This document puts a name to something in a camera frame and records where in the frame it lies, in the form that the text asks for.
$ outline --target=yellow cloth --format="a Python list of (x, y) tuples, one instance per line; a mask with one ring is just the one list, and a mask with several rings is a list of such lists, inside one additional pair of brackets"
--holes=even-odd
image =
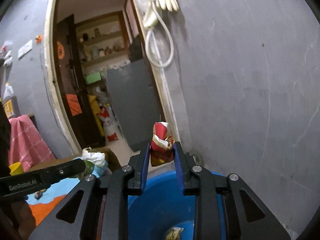
[(99, 107), (99, 104), (98, 104), (96, 98), (97, 98), (97, 96), (88, 95), (88, 99), (89, 99), (89, 103), (90, 103), (90, 106), (91, 106), (91, 109), (92, 109), (92, 112), (94, 115), (94, 119), (96, 120), (96, 123), (97, 123), (97, 126), (98, 126), (98, 129), (99, 129), (101, 136), (104, 137), (104, 130), (101, 125), (101, 121), (98, 117), (98, 114), (100, 113), (101, 110), (100, 110), (100, 107)]

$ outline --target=gray wall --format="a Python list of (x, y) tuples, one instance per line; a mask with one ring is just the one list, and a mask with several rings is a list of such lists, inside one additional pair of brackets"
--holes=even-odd
[(193, 151), (300, 233), (320, 204), (319, 23), (304, 0), (178, 3), (167, 23)]
[[(15, 0), (0, 22), (0, 46), (13, 41), (12, 68), (0, 69), (1, 95), (9, 81), (18, 98), (21, 114), (33, 113), (38, 130), (57, 158), (71, 155), (71, 148), (58, 127), (51, 110), (44, 83), (42, 67), (43, 45), (35, 37), (44, 32), (48, 0)], [(33, 49), (18, 60), (18, 49), (33, 40)]]

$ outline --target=orange label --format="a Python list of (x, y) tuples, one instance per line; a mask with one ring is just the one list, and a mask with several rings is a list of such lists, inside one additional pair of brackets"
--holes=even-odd
[(9, 118), (10, 116), (13, 116), (14, 112), (13, 112), (13, 107), (12, 107), (12, 101), (11, 101), (11, 99), (8, 100), (8, 101), (4, 104), (3, 108), (4, 108), (4, 111), (5, 111), (5, 114), (6, 114), (7, 118)]

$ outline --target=bottle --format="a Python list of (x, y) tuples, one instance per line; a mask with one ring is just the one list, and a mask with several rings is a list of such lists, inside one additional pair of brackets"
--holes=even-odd
[(17, 97), (8, 82), (5, 84), (3, 94), (3, 108), (8, 119), (20, 116)]

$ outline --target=wooden door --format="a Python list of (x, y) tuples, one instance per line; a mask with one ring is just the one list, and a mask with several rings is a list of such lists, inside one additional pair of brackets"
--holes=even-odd
[[(76, 138), (82, 148), (102, 147), (105, 141), (93, 116), (82, 73), (74, 15), (65, 18), (55, 26), (53, 40), (57, 44), (53, 46), (57, 81)], [(79, 102), (80, 110), (77, 113), (70, 109), (67, 97), (70, 98), (71, 95), (76, 95), (74, 97)]]

